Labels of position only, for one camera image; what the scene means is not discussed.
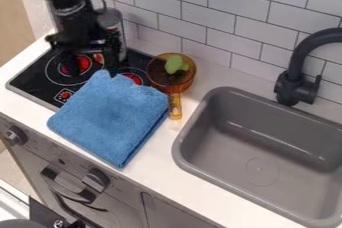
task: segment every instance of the green toy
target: green toy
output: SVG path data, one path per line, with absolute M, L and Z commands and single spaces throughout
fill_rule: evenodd
M 180 55 L 170 56 L 165 64 L 168 74 L 175 74 L 177 71 L 189 70 L 189 65 L 185 63 Z

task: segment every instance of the oven handle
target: oven handle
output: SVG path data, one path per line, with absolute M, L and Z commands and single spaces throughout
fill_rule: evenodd
M 59 174 L 60 172 L 56 172 L 48 167 L 44 168 L 41 172 L 41 176 L 53 192 L 66 199 L 82 204 L 91 204 L 96 200 L 97 194 L 88 186 L 86 186 L 81 192 L 76 193 L 57 183 L 55 180 Z

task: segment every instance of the cabinet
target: cabinet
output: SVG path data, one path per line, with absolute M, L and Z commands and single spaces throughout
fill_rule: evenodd
M 24 136 L 22 140 L 14 140 L 15 135 L 21 134 L 14 131 L 17 133 L 13 133 L 12 141 L 16 143 L 12 146 L 8 144 L 9 151 L 45 205 L 69 222 L 82 219 L 88 224 L 87 227 L 92 228 L 215 228 L 152 197 L 113 172 L 101 171 L 110 183 L 106 190 L 97 195 L 95 201 L 87 203 L 84 199 L 70 197 L 66 192 L 83 190 L 83 178 L 93 168 L 99 168 L 83 156 L 59 147 L 23 124 L 8 117 L 1 118 L 1 114 L 0 138 L 1 134 L 13 130 L 13 125 L 20 128 Z M 49 174 L 58 172 L 58 176 L 53 179 L 59 184 L 59 190 L 47 182 L 48 174 L 44 170 L 51 170 Z
M 149 228 L 216 228 L 147 193 L 142 193 Z

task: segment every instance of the blue microfiber cloth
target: blue microfiber cloth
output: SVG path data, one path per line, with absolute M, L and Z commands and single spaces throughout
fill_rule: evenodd
M 166 117 L 167 96 L 105 70 L 90 80 L 55 114 L 48 127 L 123 168 Z

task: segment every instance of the countertop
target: countertop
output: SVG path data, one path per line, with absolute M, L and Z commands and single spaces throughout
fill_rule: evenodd
M 129 44 L 130 47 L 151 55 L 162 52 L 160 48 L 149 42 L 133 40 Z M 303 227 L 181 170 L 171 156 L 173 141 L 209 90 L 219 86 L 232 86 L 274 99 L 274 82 L 195 58 L 198 75 L 191 89 L 183 94 L 183 119 L 181 121 L 167 119 L 127 167 L 118 170 L 50 131 L 46 122 L 53 115 L 51 110 L 5 88 L 9 79 L 37 59 L 48 48 L 49 45 L 41 38 L 0 68 L 1 113 L 53 139 L 60 146 L 84 156 L 99 167 L 112 170 L 114 173 L 147 187 L 223 227 Z M 342 123 L 342 105 L 318 98 L 312 106 L 299 104 L 297 108 Z

